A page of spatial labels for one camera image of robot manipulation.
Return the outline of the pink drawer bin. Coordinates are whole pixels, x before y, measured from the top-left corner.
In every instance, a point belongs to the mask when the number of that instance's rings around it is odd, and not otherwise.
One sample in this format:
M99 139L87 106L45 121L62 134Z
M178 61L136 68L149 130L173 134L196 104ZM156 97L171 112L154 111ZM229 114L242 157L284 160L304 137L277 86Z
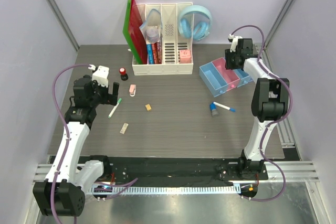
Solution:
M224 78L225 82L228 84L227 91L238 86L240 78L233 70L226 69L225 58L218 58L212 61L212 63L214 64L220 75Z

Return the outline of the light blue drawer bin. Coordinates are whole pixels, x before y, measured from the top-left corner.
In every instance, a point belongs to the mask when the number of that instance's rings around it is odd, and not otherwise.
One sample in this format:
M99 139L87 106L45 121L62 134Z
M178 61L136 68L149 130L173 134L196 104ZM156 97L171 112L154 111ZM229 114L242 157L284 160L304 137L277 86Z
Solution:
M224 94L228 84L212 62L199 67L199 75L213 97Z

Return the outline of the small tan eraser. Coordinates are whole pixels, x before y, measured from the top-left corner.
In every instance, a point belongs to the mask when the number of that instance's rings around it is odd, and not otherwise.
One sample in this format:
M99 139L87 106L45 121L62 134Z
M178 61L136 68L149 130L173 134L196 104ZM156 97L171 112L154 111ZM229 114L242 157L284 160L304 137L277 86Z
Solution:
M149 104L146 104L145 107L146 107L146 109L147 109L148 111L150 111L150 110L152 109L151 106L150 106Z

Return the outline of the beige long eraser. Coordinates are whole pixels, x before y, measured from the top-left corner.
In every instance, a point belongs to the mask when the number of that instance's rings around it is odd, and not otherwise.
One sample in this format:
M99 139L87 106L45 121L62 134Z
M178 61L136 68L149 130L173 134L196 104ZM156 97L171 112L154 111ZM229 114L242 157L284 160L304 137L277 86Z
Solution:
M128 128L129 124L128 123L124 123L121 130L120 130L120 133L121 134L125 134L127 128Z

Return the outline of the blue white marker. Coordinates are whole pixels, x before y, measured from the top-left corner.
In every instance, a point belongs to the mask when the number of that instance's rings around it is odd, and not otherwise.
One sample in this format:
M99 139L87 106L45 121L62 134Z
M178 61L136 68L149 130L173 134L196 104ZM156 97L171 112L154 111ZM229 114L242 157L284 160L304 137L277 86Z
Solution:
M232 112L236 112L235 109L233 109L233 108L231 108L231 107L228 107L228 106L225 106L225 105L223 105L223 104L220 104L220 103L218 103L218 102L213 102L213 104L214 104L215 106L220 107L220 108L223 108L223 109L226 109L226 110L229 110L229 111L232 111Z

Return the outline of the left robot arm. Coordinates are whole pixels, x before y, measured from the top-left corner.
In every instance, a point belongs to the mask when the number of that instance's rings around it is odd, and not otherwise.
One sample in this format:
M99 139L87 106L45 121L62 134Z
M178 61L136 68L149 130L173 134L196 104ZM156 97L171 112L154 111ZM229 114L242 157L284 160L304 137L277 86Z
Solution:
M64 115L62 140L54 163L43 182L36 182L33 195L44 216L81 215L85 196L96 180L107 181L112 174L107 157L87 161L78 172L77 164L100 104L116 105L119 83L109 93L108 73L95 72L74 81L74 103Z

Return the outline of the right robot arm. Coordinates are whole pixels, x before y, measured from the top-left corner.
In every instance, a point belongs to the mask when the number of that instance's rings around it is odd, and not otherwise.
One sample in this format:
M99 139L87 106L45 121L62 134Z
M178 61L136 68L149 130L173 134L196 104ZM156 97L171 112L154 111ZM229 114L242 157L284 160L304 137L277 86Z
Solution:
M253 40L229 35L231 46L225 50L225 68L241 69L255 83L251 102L254 125L246 147L230 170L240 179L256 179L264 170L265 154L271 132L288 112L289 80L274 75L254 54Z

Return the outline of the green white marker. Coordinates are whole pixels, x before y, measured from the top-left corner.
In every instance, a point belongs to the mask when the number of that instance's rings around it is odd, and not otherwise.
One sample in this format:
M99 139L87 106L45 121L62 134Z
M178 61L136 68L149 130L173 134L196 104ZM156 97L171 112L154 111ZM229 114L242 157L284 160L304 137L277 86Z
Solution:
M110 112L109 115L108 115L108 118L109 118L109 119L113 116L113 114L115 113L116 109L117 109L118 106L120 105L121 101L122 101L122 99L119 98L118 101L117 101L117 103L116 103L116 105L112 108L111 112Z

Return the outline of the pink stapler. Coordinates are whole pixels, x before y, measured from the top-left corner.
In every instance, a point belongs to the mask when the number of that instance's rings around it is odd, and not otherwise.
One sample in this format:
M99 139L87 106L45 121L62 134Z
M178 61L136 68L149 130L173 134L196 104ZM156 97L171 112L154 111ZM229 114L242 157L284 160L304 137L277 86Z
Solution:
M134 97L136 94L136 85L135 84L131 84L130 88L129 88L129 95L130 97Z

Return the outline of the pink cube box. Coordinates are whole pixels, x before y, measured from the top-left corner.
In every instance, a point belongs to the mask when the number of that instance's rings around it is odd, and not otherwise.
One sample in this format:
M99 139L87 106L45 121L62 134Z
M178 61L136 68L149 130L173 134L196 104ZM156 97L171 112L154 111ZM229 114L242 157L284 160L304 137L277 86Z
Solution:
M183 49L179 51L180 63L191 63L192 54L188 49Z

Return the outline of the light blue headphones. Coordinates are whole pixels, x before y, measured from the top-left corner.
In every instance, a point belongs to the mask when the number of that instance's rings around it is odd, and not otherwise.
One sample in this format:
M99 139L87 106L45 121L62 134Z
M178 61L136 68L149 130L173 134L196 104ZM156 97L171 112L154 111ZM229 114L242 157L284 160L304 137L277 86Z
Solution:
M195 23L195 15L201 15L207 21L199 20L198 23ZM213 18L206 7L190 5L179 12L177 20L178 32L183 38L201 41L209 35Z

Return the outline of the green red folder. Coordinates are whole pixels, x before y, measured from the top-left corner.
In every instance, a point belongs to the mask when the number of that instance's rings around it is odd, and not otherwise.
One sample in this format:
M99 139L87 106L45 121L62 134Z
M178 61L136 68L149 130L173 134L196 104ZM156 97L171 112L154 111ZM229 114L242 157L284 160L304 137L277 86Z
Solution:
M140 65L146 64L148 59L146 42L140 31L142 24L136 1L128 0L122 32L136 62Z

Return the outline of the white file organizer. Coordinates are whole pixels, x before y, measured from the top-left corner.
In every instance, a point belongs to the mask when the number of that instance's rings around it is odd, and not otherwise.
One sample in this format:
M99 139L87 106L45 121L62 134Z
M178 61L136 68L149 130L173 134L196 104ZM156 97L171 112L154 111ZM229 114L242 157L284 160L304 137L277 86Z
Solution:
M136 76L192 74L193 59L189 63L180 63L180 50L192 50L193 39L186 39L178 31L179 14L192 2L137 4L143 21L151 10L161 13L162 21L162 63L155 65L139 65L132 59L132 68Z

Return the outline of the clear zip pouch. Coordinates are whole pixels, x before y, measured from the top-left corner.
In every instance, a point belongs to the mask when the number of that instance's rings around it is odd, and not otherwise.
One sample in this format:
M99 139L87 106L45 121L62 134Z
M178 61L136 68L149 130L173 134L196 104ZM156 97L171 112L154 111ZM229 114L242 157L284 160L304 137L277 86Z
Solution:
M154 44L161 39L161 13L157 9L151 9L145 22L139 27L146 43Z

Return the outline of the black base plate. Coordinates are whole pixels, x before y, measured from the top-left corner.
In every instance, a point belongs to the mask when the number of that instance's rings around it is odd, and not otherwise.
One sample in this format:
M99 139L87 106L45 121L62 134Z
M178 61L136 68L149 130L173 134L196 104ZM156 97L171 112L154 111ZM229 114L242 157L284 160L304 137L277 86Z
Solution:
M159 157L108 157L91 155L80 157L79 163L101 161L101 178L114 178L126 183L135 178L148 185L150 182L185 182L193 178L201 182L268 180L265 161L245 158L159 158Z

